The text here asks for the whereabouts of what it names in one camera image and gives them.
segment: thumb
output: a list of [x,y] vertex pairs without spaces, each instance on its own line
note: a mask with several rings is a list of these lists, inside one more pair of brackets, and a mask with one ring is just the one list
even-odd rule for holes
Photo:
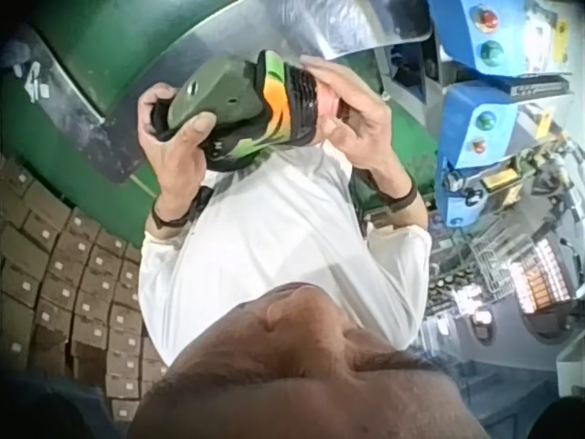
[[356,132],[335,117],[322,118],[319,121],[319,128],[324,138],[343,153],[350,151],[356,144]]
[[192,149],[201,144],[216,126],[218,118],[212,112],[201,112],[185,123],[173,139],[175,149]]

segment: forearm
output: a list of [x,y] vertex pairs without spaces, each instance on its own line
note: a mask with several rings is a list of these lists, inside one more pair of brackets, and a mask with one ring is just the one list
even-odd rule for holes
[[[165,197],[164,195],[161,195],[156,200],[154,210],[156,211],[156,215],[158,215],[161,220],[172,221],[182,218],[190,207],[190,202],[186,202],[184,200],[172,200]],[[154,238],[161,241],[166,241],[178,236],[184,228],[174,229],[163,227],[162,229],[158,229],[154,223],[153,214],[151,212],[148,214],[144,229]]]
[[[404,198],[410,193],[410,176],[393,151],[388,160],[377,164],[370,174],[377,189],[391,198]],[[396,228],[416,225],[426,230],[429,227],[429,215],[419,193],[412,204],[398,212],[390,212],[389,216]]]

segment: factory floor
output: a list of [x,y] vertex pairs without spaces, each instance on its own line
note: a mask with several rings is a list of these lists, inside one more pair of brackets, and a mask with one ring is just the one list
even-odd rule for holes
[[[140,72],[173,41],[230,3],[56,0],[41,5],[31,24],[85,96],[107,115]],[[343,62],[381,91],[371,52]],[[10,74],[2,78],[2,102],[4,153],[18,155],[37,178],[106,230],[140,244],[144,218],[158,192],[150,168],[143,166],[131,180],[114,185],[95,172],[43,111],[29,102],[22,84]],[[436,143],[397,104],[390,104],[393,146],[421,191],[431,192]]]

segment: blue machine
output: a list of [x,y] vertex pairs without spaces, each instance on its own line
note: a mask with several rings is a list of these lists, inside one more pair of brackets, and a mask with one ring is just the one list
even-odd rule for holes
[[542,0],[429,0],[452,59],[484,75],[569,73],[568,19]]
[[561,135],[572,95],[552,75],[569,71],[568,9],[541,0],[429,3],[441,50],[475,70],[476,80],[444,88],[435,176],[445,224],[465,227],[517,199],[513,157]]

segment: wrist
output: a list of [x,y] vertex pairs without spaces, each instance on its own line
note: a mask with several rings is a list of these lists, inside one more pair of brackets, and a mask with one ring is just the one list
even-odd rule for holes
[[179,220],[189,211],[192,201],[192,199],[170,197],[163,193],[156,199],[154,210],[158,218],[165,222]]

